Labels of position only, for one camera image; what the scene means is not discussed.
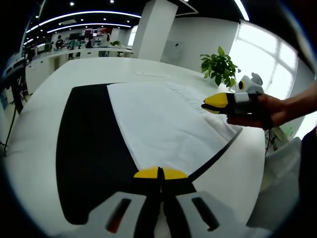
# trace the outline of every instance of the green plant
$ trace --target green plant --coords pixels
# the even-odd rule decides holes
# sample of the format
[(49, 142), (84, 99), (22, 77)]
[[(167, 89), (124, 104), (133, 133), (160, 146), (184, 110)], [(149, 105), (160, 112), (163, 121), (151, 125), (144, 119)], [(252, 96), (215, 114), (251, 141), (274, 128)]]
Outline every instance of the green plant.
[(202, 73), (204, 78), (214, 78), (216, 84), (219, 86), (224, 83), (227, 87), (233, 87), (236, 82), (236, 69), (238, 66), (234, 65), (229, 55), (226, 55), (223, 49), (218, 47), (218, 54), (215, 55), (200, 55), (202, 62)]
[(110, 44), (111, 44), (112, 46), (121, 45), (121, 42), (120, 42), (120, 41), (114, 41), (114, 42), (111, 42)]

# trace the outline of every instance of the ceiling light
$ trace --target ceiling light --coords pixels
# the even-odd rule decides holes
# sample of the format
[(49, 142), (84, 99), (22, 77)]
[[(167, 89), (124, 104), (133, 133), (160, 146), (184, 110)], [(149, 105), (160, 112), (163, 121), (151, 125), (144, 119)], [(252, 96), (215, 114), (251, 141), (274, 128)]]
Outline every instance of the ceiling light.
[(33, 26), (30, 30), (27, 30), (26, 33), (29, 33), (30, 31), (33, 31), (34, 29), (38, 28), (39, 26), (36, 25), (36, 26)]
[(28, 43), (30, 43), (31, 41), (33, 41), (34, 39), (28, 40), (27, 42), (23, 43), (23, 45), (26, 45)]
[(58, 19), (61, 19), (61, 18), (64, 18), (64, 17), (75, 16), (75, 15), (80, 15), (80, 14), (88, 14), (88, 13), (119, 14), (119, 15), (126, 15), (126, 16), (133, 16), (133, 17), (141, 18), (141, 16), (138, 16), (138, 15), (124, 13), (124, 12), (119, 12), (119, 11), (80, 11), (80, 12), (74, 12), (74, 13), (70, 13), (70, 14), (54, 17), (52, 19), (49, 19), (47, 21), (44, 21), (44, 22), (40, 23), (39, 26), (43, 26), (46, 23), (49, 23), (51, 21), (55, 21), (55, 20), (58, 20)]
[(240, 9), (240, 12), (242, 13), (243, 15), (243, 18), (246, 20), (246, 21), (249, 21), (249, 16), (247, 14), (247, 11), (245, 10), (241, 0), (234, 0), (238, 6), (238, 8)]
[(48, 31), (48, 33), (51, 33), (53, 31), (59, 31), (59, 30), (63, 30), (63, 29), (66, 29), (68, 27), (76, 27), (76, 26), (85, 26), (87, 28), (87, 25), (109, 25), (109, 26), (122, 26), (122, 27), (131, 27), (131, 26), (128, 26), (128, 25), (121, 25), (121, 24), (114, 24), (114, 23), (86, 23), (86, 24), (77, 24), (77, 25), (71, 25), (71, 26), (64, 26), (64, 27), (60, 27), (60, 28), (56, 28), (54, 30), (51, 30), (51, 31)]

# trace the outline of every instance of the white cloth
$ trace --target white cloth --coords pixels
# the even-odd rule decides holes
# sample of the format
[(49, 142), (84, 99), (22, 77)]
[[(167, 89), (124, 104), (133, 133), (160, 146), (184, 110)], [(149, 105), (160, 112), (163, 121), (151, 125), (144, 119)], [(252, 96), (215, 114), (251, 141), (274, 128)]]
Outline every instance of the white cloth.
[(190, 175), (238, 130), (201, 109), (205, 96), (190, 87), (174, 83), (119, 83), (109, 85), (108, 92), (138, 169), (170, 167)]

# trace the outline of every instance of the bright window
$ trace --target bright window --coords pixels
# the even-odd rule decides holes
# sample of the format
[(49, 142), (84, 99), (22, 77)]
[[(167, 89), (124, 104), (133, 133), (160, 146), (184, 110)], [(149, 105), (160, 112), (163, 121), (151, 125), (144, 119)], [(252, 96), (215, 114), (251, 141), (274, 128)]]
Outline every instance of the bright window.
[(133, 45), (135, 34), (137, 33), (137, 30), (138, 30), (138, 26), (135, 26), (132, 28), (130, 38), (129, 38), (129, 43), (128, 43), (129, 46)]
[(297, 69), (297, 52), (274, 34), (250, 23), (241, 22), (230, 56), (238, 65), (237, 81), (257, 73), (265, 93), (279, 99), (289, 97)]

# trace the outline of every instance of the hand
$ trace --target hand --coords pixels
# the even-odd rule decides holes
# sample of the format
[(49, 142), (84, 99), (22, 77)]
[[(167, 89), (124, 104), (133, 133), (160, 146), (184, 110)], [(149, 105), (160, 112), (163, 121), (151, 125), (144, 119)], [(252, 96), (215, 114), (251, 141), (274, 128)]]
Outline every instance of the hand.
[[(262, 94), (258, 96), (258, 99), (259, 103), (270, 112), (271, 119), (273, 121), (273, 127), (280, 126), (288, 121), (288, 112), (284, 101), (271, 97), (267, 94)], [(261, 122), (251, 115), (228, 118), (227, 122), (234, 125), (252, 126), (259, 128), (263, 127)]]

